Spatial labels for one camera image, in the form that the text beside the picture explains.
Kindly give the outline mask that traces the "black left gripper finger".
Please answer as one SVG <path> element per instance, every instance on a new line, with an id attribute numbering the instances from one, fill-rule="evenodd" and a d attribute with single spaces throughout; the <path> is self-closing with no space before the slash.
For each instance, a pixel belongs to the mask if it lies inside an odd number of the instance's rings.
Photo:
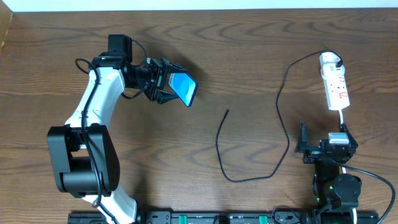
<path id="1" fill-rule="evenodd" d="M 179 96 L 176 93 L 167 91 L 167 90 L 156 90 L 156 102 L 158 104 L 164 104 L 170 100 L 174 100 L 176 98 L 179 98 Z"/>
<path id="2" fill-rule="evenodd" d="M 160 62 L 165 68 L 166 75 L 171 74 L 171 73 L 188 73 L 188 71 L 186 69 L 184 69 L 178 63 L 171 63 L 165 58 L 161 58 Z"/>

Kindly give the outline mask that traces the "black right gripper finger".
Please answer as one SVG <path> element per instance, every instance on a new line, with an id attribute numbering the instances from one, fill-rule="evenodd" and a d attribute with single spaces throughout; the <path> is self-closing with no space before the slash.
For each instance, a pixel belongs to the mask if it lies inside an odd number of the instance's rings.
<path id="1" fill-rule="evenodd" d="M 300 136 L 298 138 L 299 146 L 307 146 L 307 127 L 303 121 L 300 122 Z"/>
<path id="2" fill-rule="evenodd" d="M 351 135 L 351 133 L 349 132 L 349 130 L 348 130 L 348 128 L 347 128 L 347 126 L 346 126 L 345 123 L 343 123 L 343 124 L 340 125 L 340 132 L 341 132 L 341 133 L 345 133 L 345 134 L 347 135 L 348 140 L 349 140 L 350 143 L 356 143 L 354 137 L 353 137 L 353 136 Z"/>

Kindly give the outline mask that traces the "blue screen smartphone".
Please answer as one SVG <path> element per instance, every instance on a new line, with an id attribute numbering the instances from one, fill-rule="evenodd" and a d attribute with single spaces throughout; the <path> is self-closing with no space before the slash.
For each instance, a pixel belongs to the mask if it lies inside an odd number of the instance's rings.
<path id="1" fill-rule="evenodd" d="M 182 100 L 185 106 L 191 107 L 198 83 L 187 73 L 171 73 L 169 86 Z"/>

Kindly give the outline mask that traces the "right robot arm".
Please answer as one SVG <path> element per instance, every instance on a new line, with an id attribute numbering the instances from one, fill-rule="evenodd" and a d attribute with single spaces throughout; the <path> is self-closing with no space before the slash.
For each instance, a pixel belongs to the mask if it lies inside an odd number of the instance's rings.
<path id="1" fill-rule="evenodd" d="M 329 133 L 318 146 L 309 146 L 307 127 L 300 123 L 296 151 L 303 154 L 303 163 L 315 166 L 312 189 L 318 207 L 307 215 L 309 223 L 353 223 L 353 209 L 359 205 L 362 181 L 340 171 L 356 152 L 358 143 L 345 124 L 337 133 Z"/>

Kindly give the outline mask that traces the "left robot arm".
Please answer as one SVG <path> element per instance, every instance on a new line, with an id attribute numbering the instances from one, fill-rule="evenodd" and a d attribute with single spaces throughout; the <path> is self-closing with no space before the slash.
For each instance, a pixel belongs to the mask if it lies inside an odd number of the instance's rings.
<path id="1" fill-rule="evenodd" d="M 127 88 L 137 89 L 158 104 L 177 98 L 165 90 L 171 74 L 186 74 L 177 63 L 161 58 L 132 62 L 134 39 L 111 34 L 108 49 L 89 61 L 86 90 L 63 126 L 52 126 L 47 144 L 60 192 L 92 204 L 107 223 L 143 223 L 137 202 L 120 184 L 120 163 L 109 135 L 114 107 Z"/>

